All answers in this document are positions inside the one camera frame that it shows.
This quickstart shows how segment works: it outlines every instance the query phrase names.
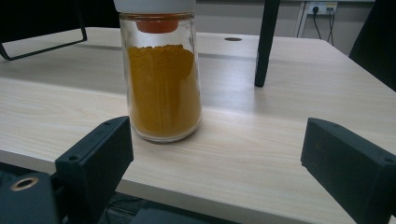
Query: spice jar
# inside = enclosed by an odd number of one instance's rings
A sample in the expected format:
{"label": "spice jar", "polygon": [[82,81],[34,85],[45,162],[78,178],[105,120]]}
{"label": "spice jar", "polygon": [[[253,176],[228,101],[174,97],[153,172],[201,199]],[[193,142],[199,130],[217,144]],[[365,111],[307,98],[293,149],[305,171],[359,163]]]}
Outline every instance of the spice jar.
{"label": "spice jar", "polygon": [[131,125],[144,138],[179,140],[202,116],[195,0],[115,0]]}

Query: power outlet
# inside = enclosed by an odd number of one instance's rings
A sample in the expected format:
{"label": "power outlet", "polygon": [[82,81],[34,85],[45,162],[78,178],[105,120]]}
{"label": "power outlet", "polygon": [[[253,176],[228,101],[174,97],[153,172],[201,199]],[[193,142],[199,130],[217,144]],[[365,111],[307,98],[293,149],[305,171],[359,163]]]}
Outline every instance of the power outlet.
{"label": "power outlet", "polygon": [[318,7],[317,15],[330,15],[330,10],[332,8],[332,14],[335,13],[337,9],[338,2],[311,2],[308,9],[309,15],[314,15],[314,7]]}

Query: white lid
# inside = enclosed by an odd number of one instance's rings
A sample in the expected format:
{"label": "white lid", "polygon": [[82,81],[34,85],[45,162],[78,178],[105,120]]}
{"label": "white lid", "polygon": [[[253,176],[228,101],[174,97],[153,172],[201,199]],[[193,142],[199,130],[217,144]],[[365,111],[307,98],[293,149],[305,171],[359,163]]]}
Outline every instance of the white lid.
{"label": "white lid", "polygon": [[114,0],[114,5],[124,13],[178,13],[194,11],[195,0]]}

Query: gray wall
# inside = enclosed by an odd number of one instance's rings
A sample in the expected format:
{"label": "gray wall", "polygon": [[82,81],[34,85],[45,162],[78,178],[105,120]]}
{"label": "gray wall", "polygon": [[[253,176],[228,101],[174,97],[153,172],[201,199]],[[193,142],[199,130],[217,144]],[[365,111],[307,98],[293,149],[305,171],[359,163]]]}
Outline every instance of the gray wall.
{"label": "gray wall", "polygon": [[[373,2],[339,2],[333,27],[334,46],[346,55],[352,49]],[[282,1],[276,23],[276,36],[296,37],[300,25],[299,13],[304,2]],[[263,4],[260,3],[200,3],[195,7],[198,32],[258,35],[262,24]],[[317,16],[317,25],[323,39],[330,32],[329,16]],[[313,16],[307,15],[301,26],[300,37],[318,38]]]}

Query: white table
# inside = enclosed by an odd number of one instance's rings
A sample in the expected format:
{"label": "white table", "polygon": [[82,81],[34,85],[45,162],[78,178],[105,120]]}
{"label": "white table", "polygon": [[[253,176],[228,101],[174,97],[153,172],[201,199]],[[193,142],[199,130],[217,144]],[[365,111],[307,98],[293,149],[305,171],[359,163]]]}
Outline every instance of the white table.
{"label": "white table", "polygon": [[[338,123],[396,154],[396,93],[324,41],[281,37],[264,87],[255,88],[258,37],[228,36],[198,34],[201,127],[167,145],[133,133],[134,161],[118,191],[243,223],[354,223],[301,165],[306,122]],[[53,173],[85,134],[127,114],[120,31],[89,28],[88,38],[0,61],[1,162]]]}

